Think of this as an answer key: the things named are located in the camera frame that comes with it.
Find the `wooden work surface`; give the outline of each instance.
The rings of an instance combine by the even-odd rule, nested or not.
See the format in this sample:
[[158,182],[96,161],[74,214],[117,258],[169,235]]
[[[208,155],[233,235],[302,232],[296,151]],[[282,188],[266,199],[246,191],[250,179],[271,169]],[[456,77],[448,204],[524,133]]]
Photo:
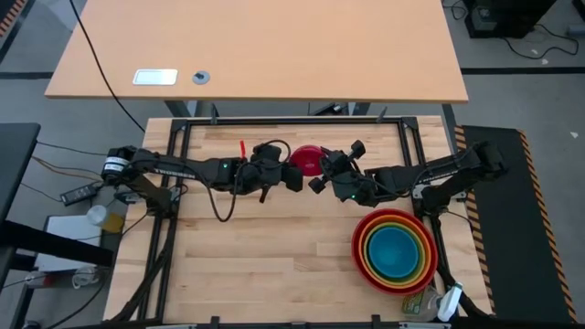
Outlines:
[[[144,147],[164,153],[170,123],[169,119],[150,120]],[[419,124],[429,160],[450,153],[441,117],[419,117]],[[239,154],[240,139],[250,152],[253,145],[276,137],[293,149],[310,143],[343,150],[359,138],[367,149],[359,160],[362,169],[404,165],[393,124],[193,127],[188,157],[234,156]],[[410,140],[412,154],[413,144]],[[160,176],[152,179],[160,182]],[[370,287],[350,257],[356,223],[372,208],[341,203],[331,186],[320,195],[307,186],[299,193],[276,186],[264,204],[258,202],[260,192],[238,196],[233,218],[220,223],[205,188],[195,181],[186,180],[186,184],[189,190],[181,199],[165,323],[208,323],[212,315],[219,315],[222,323],[365,322],[374,313],[384,321],[402,319],[402,298]],[[214,192],[214,198],[225,216],[231,196]],[[378,207],[412,212],[408,199]],[[465,215],[463,204],[453,203],[450,209]],[[144,206],[130,207],[126,226],[144,211]],[[469,224],[449,214],[441,220],[452,275],[480,308],[490,311]],[[144,275],[152,225],[153,220],[147,218],[122,240],[106,319],[120,311]],[[150,314],[155,302],[153,292]]]
[[[439,0],[89,0],[81,20],[121,98],[467,101]],[[111,97],[79,28],[46,95]]]

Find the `nesting bowls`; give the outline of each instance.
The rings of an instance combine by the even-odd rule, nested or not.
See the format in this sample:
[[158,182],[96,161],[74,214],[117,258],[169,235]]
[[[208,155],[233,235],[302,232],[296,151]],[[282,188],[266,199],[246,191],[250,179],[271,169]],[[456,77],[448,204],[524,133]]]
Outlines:
[[437,269],[437,247],[421,221],[397,209],[365,216],[352,238],[352,258],[362,276],[381,292],[409,295],[423,290]]

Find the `wooden table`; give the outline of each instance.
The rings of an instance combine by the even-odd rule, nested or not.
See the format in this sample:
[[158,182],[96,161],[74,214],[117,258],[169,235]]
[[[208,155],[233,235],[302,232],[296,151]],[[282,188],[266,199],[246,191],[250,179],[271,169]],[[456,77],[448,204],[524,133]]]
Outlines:
[[[120,98],[467,101],[438,0],[90,0],[81,20]],[[178,80],[134,86],[138,69]],[[111,97],[79,28],[46,96]]]
[[[449,154],[441,117],[418,120],[427,158]],[[165,152],[170,124],[169,119],[150,120],[144,147]],[[367,149],[359,160],[361,168],[404,164],[398,129],[390,124],[196,126],[187,157],[233,156],[239,154],[240,139],[252,147],[275,136],[293,149],[312,143],[344,150],[359,137]],[[161,177],[153,175],[152,180],[159,183]],[[258,202],[260,193],[239,196],[234,217],[220,223],[205,188],[195,181],[186,183],[189,190],[179,211],[165,323],[208,323],[212,315],[219,315],[222,323],[367,322],[374,313],[383,321],[402,319],[402,298],[371,288],[350,257],[356,223],[372,208],[341,203],[331,186],[320,195],[308,187],[294,193],[277,186],[265,204]],[[214,198],[224,215],[230,195],[214,193]],[[408,199],[378,207],[412,212]],[[465,215],[463,204],[453,203],[450,210]],[[130,207],[126,226],[144,211],[144,206]],[[441,221],[452,275],[480,308],[490,311],[469,224],[449,214],[441,216]],[[120,311],[144,275],[152,225],[148,218],[122,240],[106,319]]]

